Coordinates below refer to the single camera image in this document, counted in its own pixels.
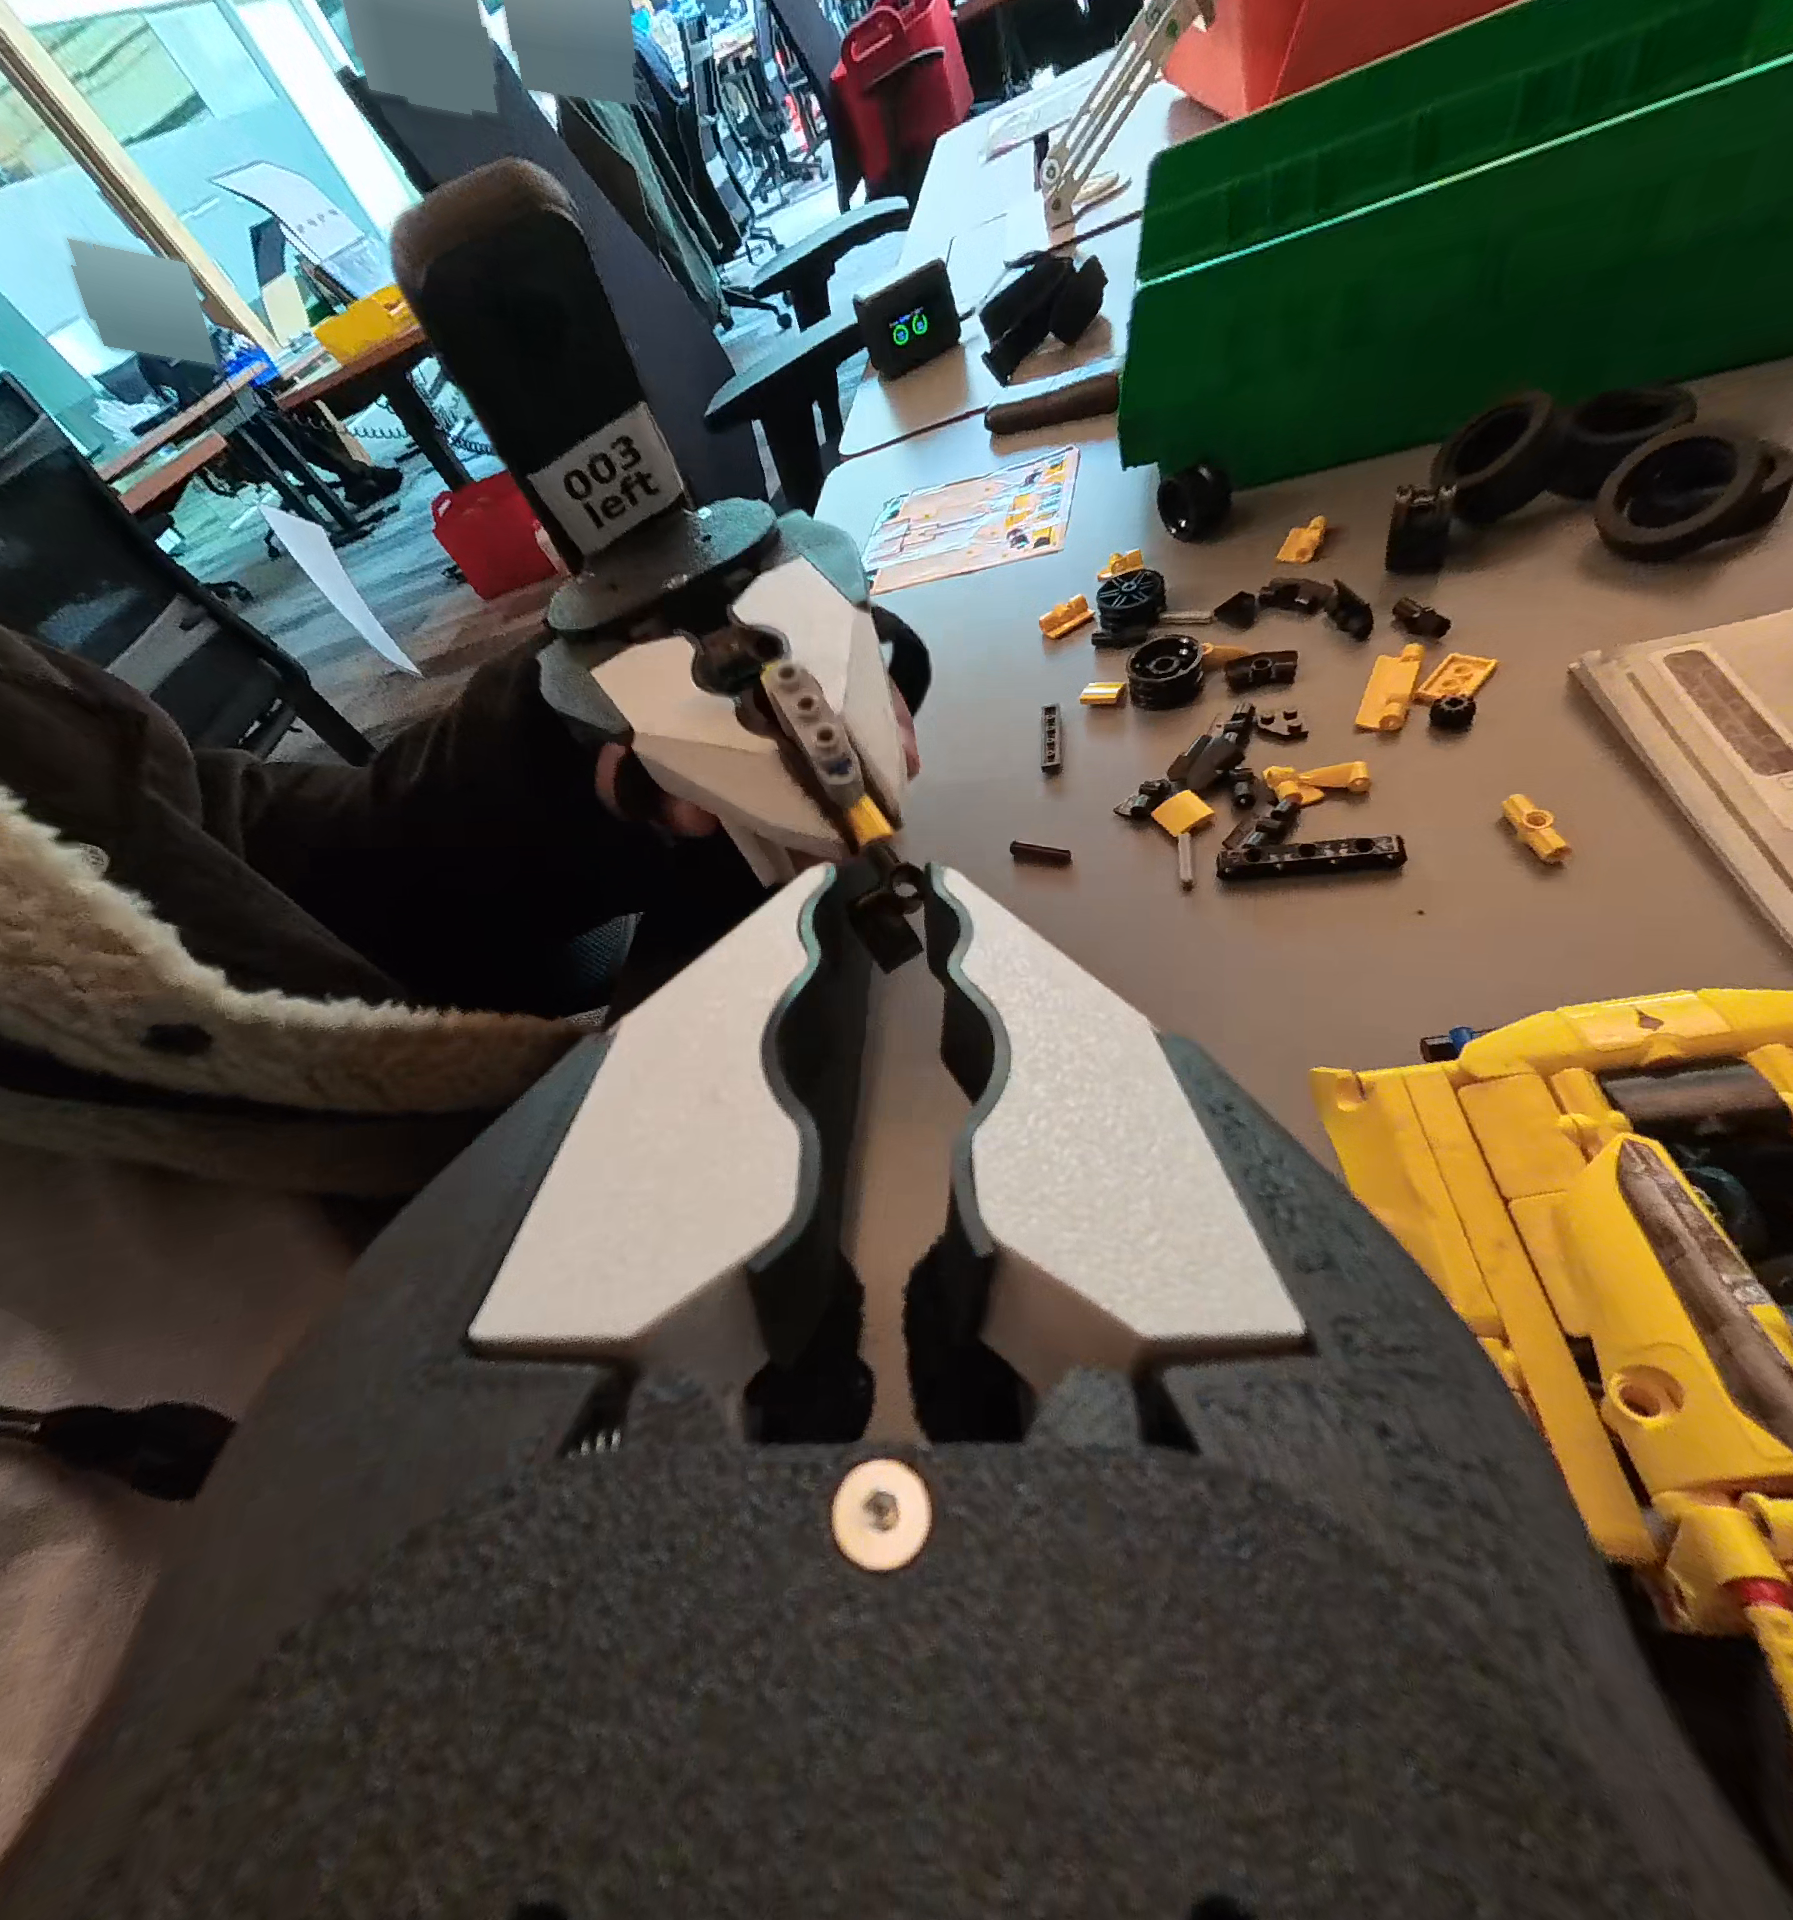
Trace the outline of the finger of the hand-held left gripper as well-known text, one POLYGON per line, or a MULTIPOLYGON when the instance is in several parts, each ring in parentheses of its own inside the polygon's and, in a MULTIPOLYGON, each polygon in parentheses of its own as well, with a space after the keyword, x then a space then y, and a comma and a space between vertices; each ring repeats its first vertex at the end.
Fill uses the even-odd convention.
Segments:
POLYGON ((843 740, 862 744, 866 798, 901 822, 909 811, 909 729, 894 707, 883 648, 866 603, 857 603, 818 558, 782 558, 738 593, 746 630, 775 630, 790 667, 822 682, 843 740))
POLYGON ((835 822, 790 771, 767 718, 694 679, 694 640, 643 640, 592 667, 630 727, 640 764, 665 798, 704 811, 751 877, 782 889, 810 860, 835 860, 835 822))

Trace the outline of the black angled connector piece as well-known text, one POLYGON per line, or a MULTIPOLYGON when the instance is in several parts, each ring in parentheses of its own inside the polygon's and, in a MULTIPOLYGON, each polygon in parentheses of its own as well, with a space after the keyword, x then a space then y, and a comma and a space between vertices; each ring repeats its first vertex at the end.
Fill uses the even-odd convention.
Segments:
POLYGON ((920 870, 901 860, 894 849, 866 849, 857 870, 862 870, 843 899, 857 942, 866 947, 876 973, 917 964, 920 955, 920 935, 917 935, 920 870))

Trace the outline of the yellow toy brick car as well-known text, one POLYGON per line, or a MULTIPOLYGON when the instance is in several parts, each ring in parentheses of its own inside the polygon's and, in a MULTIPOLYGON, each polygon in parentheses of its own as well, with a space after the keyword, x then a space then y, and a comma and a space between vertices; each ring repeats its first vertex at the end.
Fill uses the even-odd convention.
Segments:
POLYGON ((1544 1432, 1651 1641, 1750 1641, 1710 1731, 1793 1883, 1793 988, 1677 988, 1313 1067, 1354 1201, 1544 1432))

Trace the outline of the person's left forearm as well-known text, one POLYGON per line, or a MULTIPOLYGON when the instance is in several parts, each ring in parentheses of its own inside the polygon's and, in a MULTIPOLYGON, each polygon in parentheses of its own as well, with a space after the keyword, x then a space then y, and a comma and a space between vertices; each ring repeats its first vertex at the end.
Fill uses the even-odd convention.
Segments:
POLYGON ((573 740, 546 650, 356 764, 193 751, 209 834, 385 998, 435 1014, 630 1014, 767 889, 728 834, 630 811, 630 751, 573 740))

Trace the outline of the person's left hand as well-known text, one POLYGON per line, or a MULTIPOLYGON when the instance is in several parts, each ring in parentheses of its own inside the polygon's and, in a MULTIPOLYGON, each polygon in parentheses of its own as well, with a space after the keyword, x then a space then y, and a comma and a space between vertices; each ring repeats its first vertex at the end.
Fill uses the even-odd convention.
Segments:
POLYGON ((643 771, 643 751, 640 744, 612 744, 612 740, 596 744, 596 798, 607 798, 607 816, 643 822, 643 834, 665 834, 665 841, 711 841, 719 834, 711 811, 665 791, 643 771))

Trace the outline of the yellow plastic tray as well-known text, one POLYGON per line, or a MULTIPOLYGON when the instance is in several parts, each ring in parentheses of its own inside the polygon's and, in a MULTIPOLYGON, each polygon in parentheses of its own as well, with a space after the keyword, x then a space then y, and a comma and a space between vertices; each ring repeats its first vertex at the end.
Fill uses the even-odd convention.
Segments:
POLYGON ((410 339, 416 316, 410 316, 402 290, 385 280, 385 290, 375 290, 375 295, 356 295, 356 304, 311 316, 311 334, 317 334, 317 347, 325 347, 331 369, 356 369, 356 356, 375 356, 375 347, 385 347, 385 339, 410 339))

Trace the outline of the printed leaflet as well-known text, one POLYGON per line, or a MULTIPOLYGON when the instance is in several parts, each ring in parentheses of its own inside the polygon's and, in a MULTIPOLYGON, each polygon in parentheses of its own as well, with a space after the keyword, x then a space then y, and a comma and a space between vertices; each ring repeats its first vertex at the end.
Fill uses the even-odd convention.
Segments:
POLYGON ((1079 442, 1025 455, 993 471, 901 491, 876 505, 862 535, 862 579, 883 600, 917 580, 984 579, 1012 558, 1049 558, 1070 535, 1070 498, 1079 498, 1079 442))

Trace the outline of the red plastic crate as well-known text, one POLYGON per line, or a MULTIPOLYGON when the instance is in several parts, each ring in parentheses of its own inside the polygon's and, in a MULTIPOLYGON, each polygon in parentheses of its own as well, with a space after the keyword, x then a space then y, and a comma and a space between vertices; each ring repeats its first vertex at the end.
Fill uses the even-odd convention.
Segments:
POLYGON ((428 519, 484 603, 566 579, 508 465, 468 491, 435 491, 428 519))

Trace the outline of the white paper sheet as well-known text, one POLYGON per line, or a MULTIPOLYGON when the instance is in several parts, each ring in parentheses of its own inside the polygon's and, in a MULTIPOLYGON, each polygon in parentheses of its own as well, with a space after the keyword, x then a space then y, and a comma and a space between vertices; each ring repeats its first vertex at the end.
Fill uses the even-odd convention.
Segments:
POLYGON ((306 519, 285 505, 266 505, 271 545, 306 565, 306 580, 397 667, 397 679, 428 679, 362 603, 362 593, 347 580, 325 519, 306 519))

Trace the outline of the scattered toy brick pieces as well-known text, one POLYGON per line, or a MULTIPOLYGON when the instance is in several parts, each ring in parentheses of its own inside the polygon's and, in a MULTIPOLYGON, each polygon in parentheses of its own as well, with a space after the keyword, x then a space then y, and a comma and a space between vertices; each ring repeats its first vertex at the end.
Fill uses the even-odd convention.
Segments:
MULTIPOLYGON (((1396 491, 1392 505, 1392 579, 1438 579, 1448 535, 1468 519, 1448 519, 1448 491, 1396 491)), ((1262 579, 1259 593, 1232 593, 1217 603, 1181 603, 1171 620, 1171 580, 1163 565, 1152 565, 1139 551, 1113 551, 1099 593, 1093 600, 1060 600, 1040 630, 1070 640, 1093 620, 1093 648, 1129 648, 1129 679, 1087 682, 1079 701, 1093 707, 1181 707, 1208 682, 1241 690, 1232 718, 1217 729, 1198 729, 1198 744, 1171 751, 1163 774, 1139 774, 1113 816, 1120 822, 1157 822, 1181 856, 1181 889, 1198 889, 1198 834, 1208 822, 1208 791, 1224 787, 1224 798, 1241 811, 1241 822, 1217 849, 1217 889, 1241 877, 1332 877, 1332 870, 1402 870, 1402 841, 1396 834, 1354 834, 1354 841, 1297 841, 1304 811, 1324 791, 1363 791, 1363 764, 1332 764, 1332 771, 1253 771, 1259 740, 1304 740, 1297 707, 1262 707, 1259 690, 1297 682, 1297 650, 1285 648, 1217 648, 1217 640, 1189 640, 1189 630, 1259 630, 1262 618, 1297 618, 1297 620, 1324 620, 1332 640, 1363 648, 1373 640, 1373 603, 1332 579, 1262 579)), ((1468 659, 1442 650, 1438 667, 1421 667, 1427 648, 1448 640, 1448 620, 1421 600, 1392 603, 1392 630, 1402 630, 1402 650, 1383 650, 1363 667, 1363 701, 1360 701, 1360 729, 1402 729, 1413 707, 1427 707, 1438 729, 1468 729, 1474 727, 1474 682, 1494 682, 1501 659, 1468 659)), ((1504 816, 1524 816, 1524 841, 1536 856, 1566 856, 1554 841, 1554 822, 1536 822, 1526 798, 1504 798, 1504 816)))

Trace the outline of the black mesh office chair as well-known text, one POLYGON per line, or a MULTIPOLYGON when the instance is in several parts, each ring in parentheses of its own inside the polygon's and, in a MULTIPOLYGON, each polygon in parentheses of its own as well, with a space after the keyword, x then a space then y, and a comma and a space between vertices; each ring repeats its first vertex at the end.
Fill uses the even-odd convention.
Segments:
POLYGON ((188 744, 271 751, 306 727, 375 764, 306 659, 193 580, 13 370, 0 370, 0 620, 149 690, 188 744))

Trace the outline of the person's fleece-lined jacket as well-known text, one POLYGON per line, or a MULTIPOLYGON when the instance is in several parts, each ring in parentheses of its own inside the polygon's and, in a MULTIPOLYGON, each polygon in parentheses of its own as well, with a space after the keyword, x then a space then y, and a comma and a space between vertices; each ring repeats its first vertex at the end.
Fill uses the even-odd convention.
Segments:
POLYGON ((209 834, 193 751, 0 630, 0 1856, 362 1226, 573 1051, 385 998, 209 834))

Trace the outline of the metal hinged board stand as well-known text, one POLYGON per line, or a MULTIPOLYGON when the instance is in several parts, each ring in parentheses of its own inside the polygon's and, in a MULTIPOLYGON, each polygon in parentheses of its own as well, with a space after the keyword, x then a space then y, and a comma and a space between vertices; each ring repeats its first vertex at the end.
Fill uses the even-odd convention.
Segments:
POLYGON ((1139 92, 1163 80, 1171 50, 1189 34, 1208 34, 1217 0, 1139 0, 1129 38, 1113 50, 1099 80, 1087 86, 1087 99, 1070 106, 1070 122, 1058 122, 1031 152, 1031 186, 1040 186, 1040 218, 1049 241, 1079 230, 1079 208, 1093 208, 1099 191, 1120 191, 1120 178, 1099 186, 1099 156, 1129 135, 1129 116, 1139 106, 1139 92))

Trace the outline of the green plastic bin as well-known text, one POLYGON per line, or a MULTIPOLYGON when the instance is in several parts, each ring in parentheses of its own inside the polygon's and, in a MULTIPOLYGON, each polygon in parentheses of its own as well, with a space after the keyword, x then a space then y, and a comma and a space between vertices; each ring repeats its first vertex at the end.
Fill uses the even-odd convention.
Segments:
POLYGON ((1232 491, 1793 356, 1793 0, 1536 0, 1152 166, 1129 465, 1232 491))

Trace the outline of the open instruction booklet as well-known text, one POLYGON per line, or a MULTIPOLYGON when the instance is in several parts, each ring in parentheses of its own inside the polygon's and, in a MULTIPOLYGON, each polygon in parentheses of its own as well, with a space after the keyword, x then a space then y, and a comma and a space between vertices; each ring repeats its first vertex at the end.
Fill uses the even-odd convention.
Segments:
POLYGON ((1566 667, 1793 947, 1793 603, 1566 667))

